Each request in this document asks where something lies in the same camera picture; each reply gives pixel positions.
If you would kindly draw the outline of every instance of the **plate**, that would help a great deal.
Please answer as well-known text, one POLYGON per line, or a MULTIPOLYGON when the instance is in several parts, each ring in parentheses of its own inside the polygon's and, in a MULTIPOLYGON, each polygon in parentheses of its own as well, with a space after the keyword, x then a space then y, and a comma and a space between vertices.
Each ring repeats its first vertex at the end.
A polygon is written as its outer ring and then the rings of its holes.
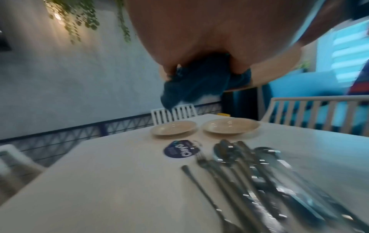
POLYGON ((258 121, 251 119, 227 117, 206 122, 203 130, 216 134, 242 134, 254 131, 259 126, 258 121))
POLYGON ((196 123, 193 121, 174 121, 153 127, 151 133, 157 136, 168 136, 182 134, 194 128, 196 128, 196 123))

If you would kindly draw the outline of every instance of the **white chair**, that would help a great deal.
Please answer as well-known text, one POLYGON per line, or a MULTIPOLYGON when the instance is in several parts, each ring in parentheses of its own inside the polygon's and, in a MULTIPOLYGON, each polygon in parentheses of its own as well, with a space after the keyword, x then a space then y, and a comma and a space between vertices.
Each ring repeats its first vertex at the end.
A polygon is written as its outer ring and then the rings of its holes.
POLYGON ((172 113, 165 108, 151 110, 151 117, 155 126, 195 116, 197 116, 197 112, 193 104, 178 105, 172 109, 172 113))
MULTIPOLYGON (((316 120, 322 102, 327 102, 327 113, 322 130, 332 131, 332 121, 334 120, 336 113, 336 106, 339 102, 347 102, 347 108, 343 123, 339 129, 339 132, 349 134, 352 132, 352 123, 355 117, 355 112, 360 102, 368 102, 369 95, 364 96, 315 96, 315 97, 289 97, 289 98, 272 98, 264 117, 261 121, 270 122, 271 116, 274 116, 274 122, 276 124, 281 123, 283 120, 284 125, 290 125, 293 117, 293 113, 297 111, 294 119, 294 126, 301 127, 304 120, 305 110, 308 102, 312 102, 311 114, 308 119, 307 128, 315 129, 316 120), (273 114, 274 109, 278 104, 276 113, 273 114)), ((364 127, 361 131, 362 136, 369 136, 369 112, 366 115, 364 127)))
MULTIPOLYGON (((45 167, 32 161, 11 144, 0 146, 0 153, 2 152, 5 152, 21 167, 33 173, 34 175, 39 175, 46 170, 45 167)), ((2 159, 0 159, 0 176, 4 179, 9 187, 14 189, 15 192, 18 192, 25 186, 25 183, 19 177, 13 174, 12 169, 2 159)), ((6 199, 6 197, 10 198, 7 194, 1 192, 0 190, 0 203, 3 201, 3 199, 6 199)))

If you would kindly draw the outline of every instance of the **blue towel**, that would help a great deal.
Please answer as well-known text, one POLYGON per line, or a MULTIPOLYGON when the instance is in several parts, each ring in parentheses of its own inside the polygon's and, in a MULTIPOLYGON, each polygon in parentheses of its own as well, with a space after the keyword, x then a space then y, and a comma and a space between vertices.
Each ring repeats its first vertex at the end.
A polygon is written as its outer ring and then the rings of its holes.
POLYGON ((225 90, 246 85, 251 80, 251 70, 232 74, 229 54, 214 54, 177 69, 172 80, 164 84, 161 103, 172 109, 181 101, 193 103, 203 96, 220 96, 225 90))

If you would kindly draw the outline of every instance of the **white table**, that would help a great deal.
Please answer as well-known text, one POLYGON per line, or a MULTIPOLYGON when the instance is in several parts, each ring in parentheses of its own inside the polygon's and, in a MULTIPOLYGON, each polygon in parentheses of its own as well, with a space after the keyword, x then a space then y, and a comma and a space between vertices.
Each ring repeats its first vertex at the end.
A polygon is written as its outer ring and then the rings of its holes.
MULTIPOLYGON (((191 120, 200 126, 217 118, 221 116, 191 120)), ((150 129, 81 143, 1 206, 0 232, 221 232, 216 214, 180 170, 184 164, 237 223, 195 157, 166 157, 163 149, 174 139, 153 138, 150 129)), ((201 142, 209 156, 221 139, 202 130, 180 138, 201 142)), ((303 175, 369 220, 369 138, 262 123, 257 134, 227 139, 281 150, 303 175)))

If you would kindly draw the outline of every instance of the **blue sticker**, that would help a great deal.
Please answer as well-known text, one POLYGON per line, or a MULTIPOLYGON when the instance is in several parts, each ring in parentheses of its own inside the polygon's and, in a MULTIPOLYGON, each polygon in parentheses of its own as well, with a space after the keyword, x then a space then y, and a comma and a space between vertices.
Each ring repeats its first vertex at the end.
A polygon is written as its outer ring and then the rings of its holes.
POLYGON ((168 157, 181 159, 198 153, 200 149, 189 140, 174 141, 164 149, 164 154, 168 157))

